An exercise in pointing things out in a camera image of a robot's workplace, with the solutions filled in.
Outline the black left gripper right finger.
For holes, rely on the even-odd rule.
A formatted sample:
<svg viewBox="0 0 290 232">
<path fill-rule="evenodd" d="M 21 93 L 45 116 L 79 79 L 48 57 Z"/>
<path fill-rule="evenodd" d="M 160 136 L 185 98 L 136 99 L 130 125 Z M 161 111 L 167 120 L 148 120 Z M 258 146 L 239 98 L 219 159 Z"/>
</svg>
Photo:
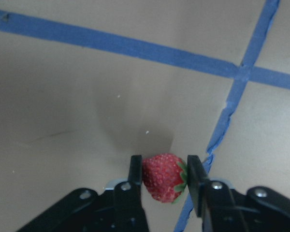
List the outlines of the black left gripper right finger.
<svg viewBox="0 0 290 232">
<path fill-rule="evenodd" d="M 222 181 L 211 180 L 199 157 L 189 155 L 188 189 L 203 232 L 247 232 L 244 215 L 231 189 Z"/>
</svg>

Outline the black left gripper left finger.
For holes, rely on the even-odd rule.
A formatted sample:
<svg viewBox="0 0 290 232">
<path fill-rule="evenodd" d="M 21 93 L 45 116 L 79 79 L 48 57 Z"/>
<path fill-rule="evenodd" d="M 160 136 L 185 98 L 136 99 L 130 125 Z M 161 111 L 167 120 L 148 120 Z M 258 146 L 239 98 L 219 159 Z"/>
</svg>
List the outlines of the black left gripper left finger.
<svg viewBox="0 0 290 232">
<path fill-rule="evenodd" d="M 142 207 L 142 156 L 133 155 L 127 181 L 114 188 L 115 229 L 117 232 L 148 232 Z"/>
</svg>

